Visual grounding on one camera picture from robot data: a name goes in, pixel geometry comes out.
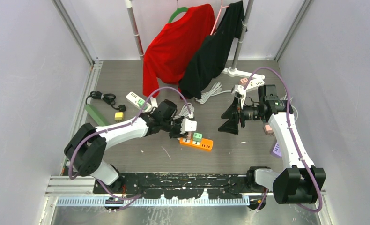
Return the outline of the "orange power strip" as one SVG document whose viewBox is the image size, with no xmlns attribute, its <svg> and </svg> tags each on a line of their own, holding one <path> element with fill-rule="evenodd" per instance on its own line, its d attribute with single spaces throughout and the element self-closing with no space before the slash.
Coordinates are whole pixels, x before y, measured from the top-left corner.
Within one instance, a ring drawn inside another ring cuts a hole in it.
<svg viewBox="0 0 370 225">
<path fill-rule="evenodd" d="M 186 147 L 191 147 L 203 151 L 212 151 L 213 140 L 202 138 L 201 142 L 196 142 L 193 139 L 179 138 L 179 143 Z"/>
</svg>

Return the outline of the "purple power strip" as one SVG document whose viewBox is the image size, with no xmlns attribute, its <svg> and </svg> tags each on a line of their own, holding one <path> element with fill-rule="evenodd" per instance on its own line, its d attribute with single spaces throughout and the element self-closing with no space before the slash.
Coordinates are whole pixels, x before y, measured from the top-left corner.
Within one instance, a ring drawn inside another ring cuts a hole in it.
<svg viewBox="0 0 370 225">
<path fill-rule="evenodd" d="M 271 154 L 275 157 L 278 157 L 278 158 L 282 157 L 278 142 L 275 143 L 273 149 L 271 150 Z"/>
</svg>

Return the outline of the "yellow plug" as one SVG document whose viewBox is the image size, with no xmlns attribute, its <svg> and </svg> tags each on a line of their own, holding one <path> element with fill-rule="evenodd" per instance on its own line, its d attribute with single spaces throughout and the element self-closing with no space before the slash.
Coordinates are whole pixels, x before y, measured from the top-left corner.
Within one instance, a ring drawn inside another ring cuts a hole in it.
<svg viewBox="0 0 370 225">
<path fill-rule="evenodd" d="M 124 113 L 123 112 L 115 112 L 114 120 L 116 122 L 122 121 L 123 119 L 124 119 Z"/>
</svg>

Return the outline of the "green power strip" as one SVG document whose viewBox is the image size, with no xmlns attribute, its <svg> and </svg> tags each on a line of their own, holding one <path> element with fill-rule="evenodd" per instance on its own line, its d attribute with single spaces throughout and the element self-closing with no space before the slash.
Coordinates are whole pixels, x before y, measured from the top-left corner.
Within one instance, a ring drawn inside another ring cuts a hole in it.
<svg viewBox="0 0 370 225">
<path fill-rule="evenodd" d="M 84 109 L 88 115 L 97 123 L 98 126 L 108 126 L 108 120 L 91 104 L 86 104 Z"/>
</svg>

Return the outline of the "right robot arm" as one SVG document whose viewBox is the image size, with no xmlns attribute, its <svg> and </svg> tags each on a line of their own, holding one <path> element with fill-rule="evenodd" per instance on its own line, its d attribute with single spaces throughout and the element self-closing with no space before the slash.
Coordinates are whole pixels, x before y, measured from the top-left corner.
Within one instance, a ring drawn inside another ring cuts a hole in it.
<svg viewBox="0 0 370 225">
<path fill-rule="evenodd" d="M 218 131 L 237 135 L 246 121 L 265 121 L 276 137 L 284 167 L 281 173 L 268 168 L 252 169 L 253 175 L 246 180 L 247 188 L 254 193 L 263 187 L 271 190 L 278 204 L 304 206 L 320 201 L 326 173 L 308 156 L 296 128 L 291 103 L 277 96 L 275 85 L 260 86 L 259 101 L 252 106 L 244 105 L 246 90 L 242 85 L 235 85 L 232 95 L 231 106 L 221 115 L 226 122 Z"/>
</svg>

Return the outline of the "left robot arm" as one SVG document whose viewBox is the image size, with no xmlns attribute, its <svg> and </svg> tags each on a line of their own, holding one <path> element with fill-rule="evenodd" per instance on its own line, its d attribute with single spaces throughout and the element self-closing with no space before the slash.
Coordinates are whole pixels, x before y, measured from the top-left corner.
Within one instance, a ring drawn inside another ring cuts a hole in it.
<svg viewBox="0 0 370 225">
<path fill-rule="evenodd" d="M 114 125 L 95 127 L 90 123 L 82 125 L 67 146 L 64 154 L 70 167 L 77 170 L 77 176 L 92 176 L 102 182 L 107 190 L 116 194 L 123 187 L 119 171 L 103 161 L 107 149 L 120 143 L 168 132 L 170 138 L 187 137 L 196 131 L 197 122 L 184 116 L 176 116 L 175 103 L 164 100 L 149 112 Z"/>
</svg>

